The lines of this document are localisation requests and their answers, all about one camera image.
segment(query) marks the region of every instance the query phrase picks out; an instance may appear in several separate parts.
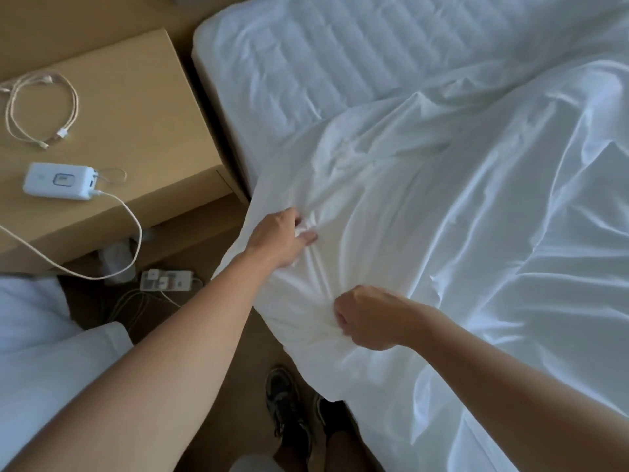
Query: bed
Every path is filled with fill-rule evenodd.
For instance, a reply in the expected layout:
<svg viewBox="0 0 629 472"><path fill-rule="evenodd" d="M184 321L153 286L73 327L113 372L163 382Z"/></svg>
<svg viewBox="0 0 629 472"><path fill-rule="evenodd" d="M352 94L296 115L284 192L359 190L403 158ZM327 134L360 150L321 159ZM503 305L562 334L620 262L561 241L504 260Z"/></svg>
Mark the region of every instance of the bed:
<svg viewBox="0 0 629 472"><path fill-rule="evenodd" d="M515 467L422 358L342 336L360 284L629 415L627 39L626 0L252 0L197 30L255 188L217 272L268 212L317 229L254 307L388 472Z"/></svg>
<svg viewBox="0 0 629 472"><path fill-rule="evenodd" d="M565 0L250 0L202 23L193 59L250 190L288 137L473 63L526 57Z"/></svg>

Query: foot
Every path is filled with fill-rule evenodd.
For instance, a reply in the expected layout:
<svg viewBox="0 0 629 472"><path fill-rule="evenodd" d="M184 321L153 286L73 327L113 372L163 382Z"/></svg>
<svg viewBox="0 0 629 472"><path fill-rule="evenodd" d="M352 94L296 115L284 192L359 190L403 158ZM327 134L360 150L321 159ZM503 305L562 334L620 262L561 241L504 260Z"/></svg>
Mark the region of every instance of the foot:
<svg viewBox="0 0 629 472"><path fill-rule="evenodd" d="M314 413L323 425L323 431L327 439L339 430L354 433L352 420L345 402L330 402L320 394L317 394L314 398Z"/></svg>
<svg viewBox="0 0 629 472"><path fill-rule="evenodd" d="M275 425L276 437L282 439L283 445L294 447L308 462L312 435L291 373L281 366L273 369L267 376L266 393L267 409Z"/></svg>

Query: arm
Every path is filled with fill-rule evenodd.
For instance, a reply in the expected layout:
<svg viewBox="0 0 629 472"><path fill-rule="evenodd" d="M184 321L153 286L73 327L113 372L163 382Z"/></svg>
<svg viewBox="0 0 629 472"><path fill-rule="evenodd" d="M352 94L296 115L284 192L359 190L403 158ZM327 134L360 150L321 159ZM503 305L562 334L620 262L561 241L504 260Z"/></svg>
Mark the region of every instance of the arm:
<svg viewBox="0 0 629 472"><path fill-rule="evenodd" d="M83 390L6 472L171 471L209 412L256 293L316 240L268 215L199 294Z"/></svg>
<svg viewBox="0 0 629 472"><path fill-rule="evenodd" d="M359 286L334 307L361 346L415 350L522 472L629 470L629 421L455 324L441 311Z"/></svg>

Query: wall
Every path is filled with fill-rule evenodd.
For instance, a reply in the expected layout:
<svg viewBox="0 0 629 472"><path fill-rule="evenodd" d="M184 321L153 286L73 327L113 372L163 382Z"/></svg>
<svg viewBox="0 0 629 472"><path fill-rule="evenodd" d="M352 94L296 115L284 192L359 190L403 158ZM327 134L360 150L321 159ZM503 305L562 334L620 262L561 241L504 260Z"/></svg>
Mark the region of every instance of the wall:
<svg viewBox="0 0 629 472"><path fill-rule="evenodd" d="M2 0L0 80L165 26L180 56L204 19L242 0Z"/></svg>

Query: mattress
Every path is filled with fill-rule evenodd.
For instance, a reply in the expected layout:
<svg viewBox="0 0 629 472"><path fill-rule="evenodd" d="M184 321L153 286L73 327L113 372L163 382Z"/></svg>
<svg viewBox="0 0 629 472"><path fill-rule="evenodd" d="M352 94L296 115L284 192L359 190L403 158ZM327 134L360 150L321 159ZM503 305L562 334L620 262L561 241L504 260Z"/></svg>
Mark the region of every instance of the mattress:
<svg viewBox="0 0 629 472"><path fill-rule="evenodd" d="M277 149L321 120L446 71L525 57L561 28L563 1L249 0L199 26L194 61L252 190Z"/></svg>

